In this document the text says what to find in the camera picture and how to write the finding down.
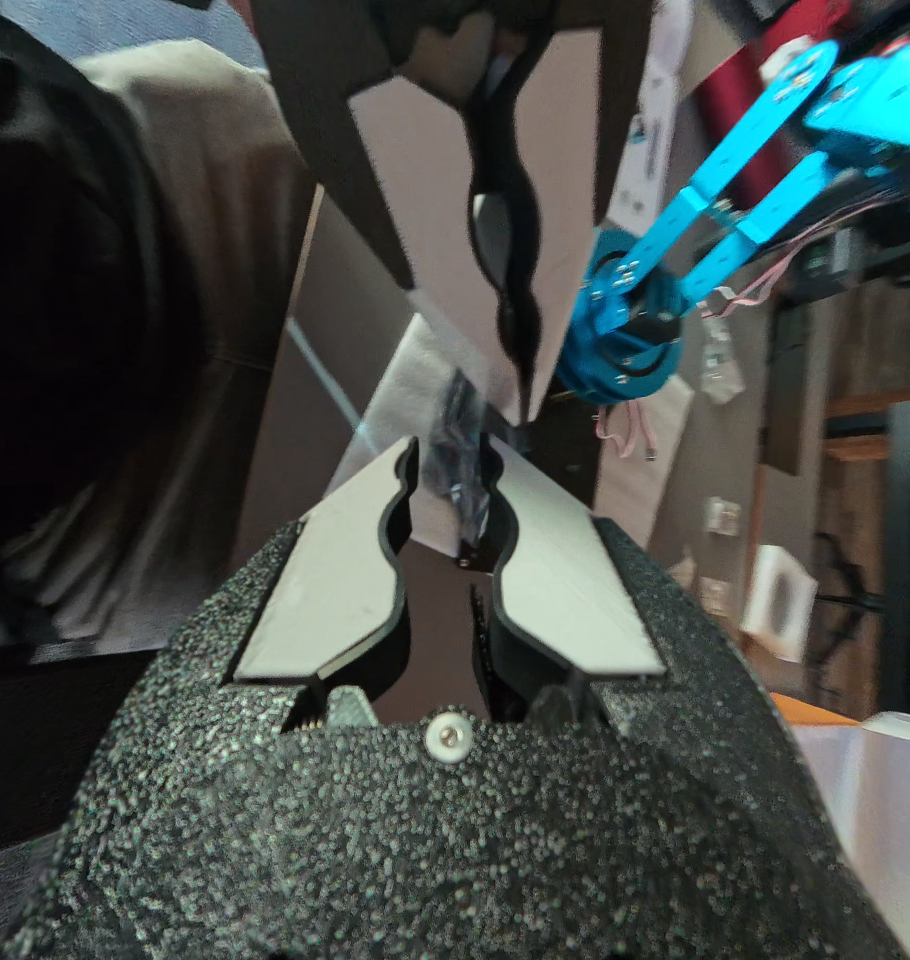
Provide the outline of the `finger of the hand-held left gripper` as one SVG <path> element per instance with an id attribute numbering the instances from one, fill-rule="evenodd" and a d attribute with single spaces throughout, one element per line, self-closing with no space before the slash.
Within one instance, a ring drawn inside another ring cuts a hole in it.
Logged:
<path id="1" fill-rule="evenodd" d="M 600 55 L 600 29 L 556 33 L 515 103 L 516 141 L 540 229 L 531 287 L 541 322 L 531 420 L 553 378 L 594 243 Z"/>
<path id="2" fill-rule="evenodd" d="M 472 242 L 474 164 L 461 114 L 400 76 L 355 94 L 349 108 L 410 264 L 414 310 L 447 361 L 503 418 L 520 419 L 499 295 Z"/>

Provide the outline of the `clear bag with white parts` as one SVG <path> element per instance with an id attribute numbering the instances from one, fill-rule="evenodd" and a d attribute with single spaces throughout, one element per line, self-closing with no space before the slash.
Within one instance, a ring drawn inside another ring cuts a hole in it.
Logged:
<path id="1" fill-rule="evenodd" d="M 726 318 L 703 316 L 701 324 L 704 334 L 701 392 L 713 404 L 725 405 L 746 389 L 733 337 Z"/>

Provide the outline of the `black rectangular panel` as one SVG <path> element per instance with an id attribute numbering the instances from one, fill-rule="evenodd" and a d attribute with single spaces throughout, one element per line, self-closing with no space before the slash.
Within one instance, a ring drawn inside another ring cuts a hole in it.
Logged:
<path id="1" fill-rule="evenodd" d="M 761 461 L 792 476 L 800 472 L 810 338 L 808 308 L 778 299 L 770 331 Z"/>

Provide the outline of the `white foam packing insert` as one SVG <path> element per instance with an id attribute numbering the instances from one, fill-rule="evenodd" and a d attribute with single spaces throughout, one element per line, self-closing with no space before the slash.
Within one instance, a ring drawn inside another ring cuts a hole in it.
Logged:
<path id="1" fill-rule="evenodd" d="M 805 657 L 818 582 L 787 550 L 758 547 L 740 629 L 770 654 L 800 665 Z"/>

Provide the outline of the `person's black clothing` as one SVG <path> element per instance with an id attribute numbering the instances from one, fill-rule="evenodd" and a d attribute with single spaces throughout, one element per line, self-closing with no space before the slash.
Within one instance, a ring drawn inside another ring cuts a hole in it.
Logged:
<path id="1" fill-rule="evenodd" d="M 61 641 L 7 547 L 178 411 L 202 343 L 128 112 L 0 14 L 0 660 Z"/>

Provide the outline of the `silver foil bag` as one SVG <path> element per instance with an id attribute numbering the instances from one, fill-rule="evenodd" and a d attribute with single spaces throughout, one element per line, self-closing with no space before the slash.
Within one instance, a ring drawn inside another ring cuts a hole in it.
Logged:
<path id="1" fill-rule="evenodd" d="M 517 449 L 520 433 L 456 368 L 429 431 L 421 476 L 428 491 L 454 510 L 457 566 L 490 574 L 497 554 L 487 534 L 491 499 L 485 485 L 485 437 Z"/>

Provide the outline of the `brown wooden table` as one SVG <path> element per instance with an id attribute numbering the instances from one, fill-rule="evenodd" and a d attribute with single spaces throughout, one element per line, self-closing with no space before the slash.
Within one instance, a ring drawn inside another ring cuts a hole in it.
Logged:
<path id="1" fill-rule="evenodd" d="M 844 464 L 886 461 L 889 414 L 906 402 L 910 402 L 910 388 L 829 400 L 823 417 L 823 455 Z"/>

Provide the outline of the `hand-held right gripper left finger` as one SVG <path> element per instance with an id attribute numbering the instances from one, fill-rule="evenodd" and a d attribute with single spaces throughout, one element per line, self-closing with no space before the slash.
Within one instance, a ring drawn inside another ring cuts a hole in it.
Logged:
<path id="1" fill-rule="evenodd" d="M 412 631 L 399 555 L 412 534 L 418 474 L 418 439 L 401 438 L 301 519 L 234 666 L 234 683 L 400 679 Z"/>

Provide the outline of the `clear plastic strip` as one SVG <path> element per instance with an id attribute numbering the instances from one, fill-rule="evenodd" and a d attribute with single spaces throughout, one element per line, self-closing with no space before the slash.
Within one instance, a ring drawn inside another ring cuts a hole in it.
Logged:
<path id="1" fill-rule="evenodd" d="M 362 425 L 362 416 L 359 414 L 347 392 L 341 387 L 341 383 L 322 362 L 303 328 L 295 318 L 288 317 L 285 322 L 285 330 L 352 433 L 358 432 Z"/>

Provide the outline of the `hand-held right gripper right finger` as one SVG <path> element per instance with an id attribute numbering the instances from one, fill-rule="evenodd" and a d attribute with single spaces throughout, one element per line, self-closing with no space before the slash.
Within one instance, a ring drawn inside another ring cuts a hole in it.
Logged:
<path id="1" fill-rule="evenodd" d="M 492 600 L 509 637 L 592 679 L 654 678 L 666 666 L 591 510 L 507 443 L 485 440 Z"/>

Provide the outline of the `white foam sheet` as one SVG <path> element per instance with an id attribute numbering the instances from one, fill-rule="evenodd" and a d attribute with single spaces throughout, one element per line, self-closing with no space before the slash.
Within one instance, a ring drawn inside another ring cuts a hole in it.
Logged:
<path id="1" fill-rule="evenodd" d="M 365 409 L 326 494 L 332 493 L 403 438 L 428 439 L 454 367 L 419 314 L 411 321 Z M 673 375 L 641 402 L 644 425 L 627 456 L 625 439 L 608 438 L 594 485 L 596 516 L 616 521 L 647 548 L 695 392 Z M 413 537 L 449 557 L 456 555 L 459 530 L 450 504 L 419 486 L 411 502 Z"/>

